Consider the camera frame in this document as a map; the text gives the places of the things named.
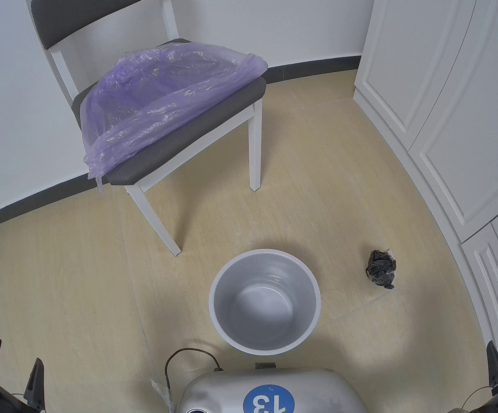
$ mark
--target gray chair cushion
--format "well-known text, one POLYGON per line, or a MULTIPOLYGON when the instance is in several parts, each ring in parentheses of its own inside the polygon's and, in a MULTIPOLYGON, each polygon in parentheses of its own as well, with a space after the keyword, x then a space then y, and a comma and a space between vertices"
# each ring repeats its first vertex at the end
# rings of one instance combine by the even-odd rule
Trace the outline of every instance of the gray chair cushion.
MULTIPOLYGON (((94 84, 79 93, 71 106, 79 127, 80 104, 94 84)), ((106 178, 112 185, 135 184, 144 176, 149 175, 149 173, 158 169, 165 162, 171 160, 190 144, 211 130, 214 130, 220 124, 250 106, 253 102, 261 99, 265 91, 266 81, 261 77, 255 79, 197 118, 142 149, 125 162, 122 162, 112 169, 106 175, 106 178)))

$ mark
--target white number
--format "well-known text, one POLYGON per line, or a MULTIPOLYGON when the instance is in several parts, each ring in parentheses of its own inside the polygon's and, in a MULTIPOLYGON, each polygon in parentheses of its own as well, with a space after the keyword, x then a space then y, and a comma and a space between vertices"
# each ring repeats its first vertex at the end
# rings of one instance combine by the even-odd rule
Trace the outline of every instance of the white number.
POLYGON ((285 408, 280 410, 280 395, 274 395, 274 413, 284 413, 285 408))
POLYGON ((270 413, 269 411, 265 410, 265 405, 259 404, 259 401, 264 401, 264 403, 266 404, 270 402, 270 398, 264 395, 255 396, 253 399, 253 413, 260 413, 260 411, 262 411, 262 413, 270 413))

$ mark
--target purple trash bag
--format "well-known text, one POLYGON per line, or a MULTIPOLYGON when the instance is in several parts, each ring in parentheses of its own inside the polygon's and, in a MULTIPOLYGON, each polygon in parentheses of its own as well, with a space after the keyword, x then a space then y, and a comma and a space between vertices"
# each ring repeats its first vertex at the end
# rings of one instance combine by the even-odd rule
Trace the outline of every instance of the purple trash bag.
POLYGON ((261 76, 260 57, 202 43, 128 52, 80 107, 88 178, 101 177, 261 76))

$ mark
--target chair backrest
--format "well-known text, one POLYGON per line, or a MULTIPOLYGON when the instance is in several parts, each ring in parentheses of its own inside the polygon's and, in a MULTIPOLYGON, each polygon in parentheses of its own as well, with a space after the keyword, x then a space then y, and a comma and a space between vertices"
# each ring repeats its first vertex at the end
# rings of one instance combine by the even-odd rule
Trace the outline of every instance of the chair backrest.
MULTIPOLYGON (((78 87, 71 76, 71 72, 63 58, 58 44, 64 38, 79 29, 99 20, 115 11, 126 8, 140 0, 32 0, 31 11, 35 29, 39 34, 42 46, 49 50, 60 77, 68 93, 64 93, 69 103, 86 88, 88 84, 78 87)), ((178 38, 176 20, 172 11, 171 0, 160 0, 161 13, 165 21, 169 40, 178 38)))

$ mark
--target blue round label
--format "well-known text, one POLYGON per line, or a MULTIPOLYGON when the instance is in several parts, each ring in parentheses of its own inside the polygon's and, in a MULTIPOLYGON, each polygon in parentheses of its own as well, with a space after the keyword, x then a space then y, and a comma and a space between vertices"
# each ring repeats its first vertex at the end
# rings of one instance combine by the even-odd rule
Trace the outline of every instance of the blue round label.
POLYGON ((245 396, 243 413, 294 413, 293 395, 279 385, 260 385, 245 396))

